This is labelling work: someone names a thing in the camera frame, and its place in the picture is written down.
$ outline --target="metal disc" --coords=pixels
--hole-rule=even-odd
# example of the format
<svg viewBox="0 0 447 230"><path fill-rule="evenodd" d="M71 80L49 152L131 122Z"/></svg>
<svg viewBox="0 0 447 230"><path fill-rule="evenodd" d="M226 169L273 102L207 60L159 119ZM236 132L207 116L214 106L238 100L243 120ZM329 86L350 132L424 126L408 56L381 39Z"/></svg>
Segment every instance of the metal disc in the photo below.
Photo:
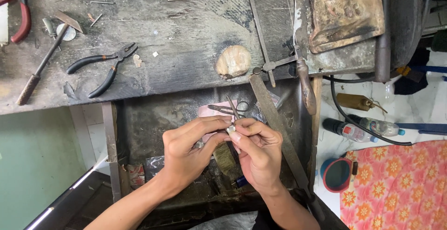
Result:
<svg viewBox="0 0 447 230"><path fill-rule="evenodd" d="M56 33L59 35L60 31L62 30L62 27L64 24L60 24L57 26ZM74 29L72 26L69 26L67 29L67 32L65 33L64 37L62 38L64 41L71 41L76 37L76 29Z"/></svg>

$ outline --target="wooden workbench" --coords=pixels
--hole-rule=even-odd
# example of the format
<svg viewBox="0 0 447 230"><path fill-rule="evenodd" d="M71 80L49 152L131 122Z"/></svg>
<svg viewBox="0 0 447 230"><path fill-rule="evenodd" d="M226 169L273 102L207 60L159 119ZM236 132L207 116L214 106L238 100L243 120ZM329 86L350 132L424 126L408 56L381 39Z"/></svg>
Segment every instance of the wooden workbench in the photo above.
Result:
<svg viewBox="0 0 447 230"><path fill-rule="evenodd" d="M243 45L252 56L252 66L264 63L249 0L98 0L116 4L93 4L91 0L28 0L32 28L19 44L9 44L0 53L0 114L75 104L110 101L138 96L247 83L247 76L223 80L215 72L221 52L230 45ZM308 0L296 0L301 21L298 43L303 48L311 74L372 71L375 42L369 39L344 48L311 54L308 49L310 10ZM287 57L292 46L294 0L256 0L271 61ZM49 50L53 39L42 18L56 10L76 19L87 34L78 33L63 42L43 70L42 79L28 104L18 106L17 97ZM9 33L20 25L20 7L9 6ZM102 18L93 26L88 14ZM124 44L136 42L142 59L120 64L114 83L102 96L88 99L107 75L112 60L83 67L72 75L65 70L77 59L111 54ZM292 66L274 70L276 79L294 77Z"/></svg>

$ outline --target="water bottle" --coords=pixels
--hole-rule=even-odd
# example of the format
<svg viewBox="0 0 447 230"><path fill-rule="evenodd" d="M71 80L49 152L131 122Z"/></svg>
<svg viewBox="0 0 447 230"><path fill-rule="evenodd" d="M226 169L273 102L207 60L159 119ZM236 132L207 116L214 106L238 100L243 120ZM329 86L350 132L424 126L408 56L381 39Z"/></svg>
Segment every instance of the water bottle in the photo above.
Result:
<svg viewBox="0 0 447 230"><path fill-rule="evenodd" d="M360 117L358 115L348 115L348 117L354 120L354 122L359 123L360 125L366 127L367 129L374 131L380 136L405 135L405 131L399 129L399 126L397 124L369 117Z"/></svg>
<svg viewBox="0 0 447 230"><path fill-rule="evenodd" d="M338 135L342 135L347 139L359 142L374 142L377 143L379 139L371 134L363 131L354 124L349 124L333 118L326 118L323 120L323 128Z"/></svg>

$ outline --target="right hand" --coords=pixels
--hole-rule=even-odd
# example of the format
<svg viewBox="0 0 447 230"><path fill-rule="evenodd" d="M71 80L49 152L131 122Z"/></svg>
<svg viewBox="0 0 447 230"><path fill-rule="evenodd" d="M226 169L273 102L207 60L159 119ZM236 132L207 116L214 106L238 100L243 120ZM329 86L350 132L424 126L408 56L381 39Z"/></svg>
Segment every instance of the right hand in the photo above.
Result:
<svg viewBox="0 0 447 230"><path fill-rule="evenodd" d="M240 166L247 181L261 196L275 196L283 185L281 171L281 133L253 118L234 121L236 131L230 132L234 146L241 150Z"/></svg>

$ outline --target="black-handled pliers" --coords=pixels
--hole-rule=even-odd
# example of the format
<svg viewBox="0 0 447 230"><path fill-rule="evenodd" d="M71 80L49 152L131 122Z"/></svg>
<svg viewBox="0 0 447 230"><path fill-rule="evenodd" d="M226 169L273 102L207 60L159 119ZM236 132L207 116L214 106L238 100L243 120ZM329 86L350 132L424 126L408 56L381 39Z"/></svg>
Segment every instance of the black-handled pliers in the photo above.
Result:
<svg viewBox="0 0 447 230"><path fill-rule="evenodd" d="M73 63L70 67L67 69L67 74L73 74L76 72L76 70L80 69L81 67L86 66L87 64L99 62L99 61L105 61L109 59L118 58L118 61L115 63L115 66L112 66L112 68L109 71L109 74L105 78L104 82L99 86L97 89L93 90L92 93L88 94L88 98L95 98L100 95L102 95L109 87L112 85L113 80L116 76L116 70L118 68L118 64L120 62L123 62L124 59L131 56L136 50L138 49L138 46L135 45L135 42L129 43L122 47L120 50L115 52L113 55L109 56L89 56L82 58L80 60L77 60L75 63Z"/></svg>

